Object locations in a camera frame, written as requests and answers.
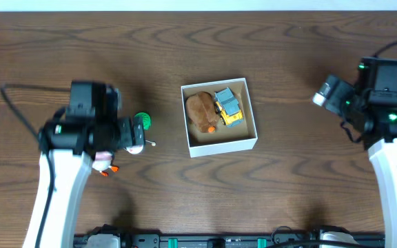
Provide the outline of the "green round toy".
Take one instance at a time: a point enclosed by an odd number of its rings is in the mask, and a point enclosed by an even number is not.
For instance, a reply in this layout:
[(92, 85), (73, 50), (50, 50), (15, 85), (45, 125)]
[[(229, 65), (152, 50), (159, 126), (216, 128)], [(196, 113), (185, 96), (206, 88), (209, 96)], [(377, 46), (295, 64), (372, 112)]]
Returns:
[(152, 119), (148, 113), (138, 112), (134, 116), (140, 118), (143, 121), (143, 129), (144, 130), (149, 130), (151, 128)]

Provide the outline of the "brown plush toy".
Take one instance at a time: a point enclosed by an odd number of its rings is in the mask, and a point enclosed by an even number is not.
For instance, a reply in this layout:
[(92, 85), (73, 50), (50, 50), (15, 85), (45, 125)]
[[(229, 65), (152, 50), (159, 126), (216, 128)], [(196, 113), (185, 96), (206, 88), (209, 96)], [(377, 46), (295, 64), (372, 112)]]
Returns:
[(201, 133), (212, 133), (220, 120), (216, 113), (212, 96), (207, 92), (198, 92), (190, 96), (185, 103), (188, 118)]

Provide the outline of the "yellow grey toy truck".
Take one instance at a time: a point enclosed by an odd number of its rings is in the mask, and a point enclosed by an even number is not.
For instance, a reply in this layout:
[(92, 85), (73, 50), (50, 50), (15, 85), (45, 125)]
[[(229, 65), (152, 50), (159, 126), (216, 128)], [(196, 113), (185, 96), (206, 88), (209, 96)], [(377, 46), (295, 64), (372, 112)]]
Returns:
[(243, 122), (239, 102), (229, 87), (214, 93), (216, 112), (226, 127), (235, 127)]

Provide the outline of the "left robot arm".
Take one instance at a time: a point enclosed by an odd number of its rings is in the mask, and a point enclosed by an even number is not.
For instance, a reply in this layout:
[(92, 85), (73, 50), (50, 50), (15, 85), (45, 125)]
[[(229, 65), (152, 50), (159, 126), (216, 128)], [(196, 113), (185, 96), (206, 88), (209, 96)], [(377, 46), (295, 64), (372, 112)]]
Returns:
[(140, 116), (118, 116), (121, 93), (90, 81), (71, 83), (70, 102), (39, 130), (39, 186), (24, 247), (72, 247), (83, 190), (92, 171), (118, 171), (115, 152), (143, 151)]

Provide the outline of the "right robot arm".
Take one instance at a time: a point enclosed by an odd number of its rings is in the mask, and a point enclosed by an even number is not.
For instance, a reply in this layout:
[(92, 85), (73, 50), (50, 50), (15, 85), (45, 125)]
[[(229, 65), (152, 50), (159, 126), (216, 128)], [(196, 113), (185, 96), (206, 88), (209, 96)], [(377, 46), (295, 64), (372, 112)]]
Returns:
[(386, 247), (397, 247), (397, 60), (363, 57), (358, 79), (348, 83), (330, 74), (313, 102), (341, 117), (360, 136), (376, 174), (385, 226)]

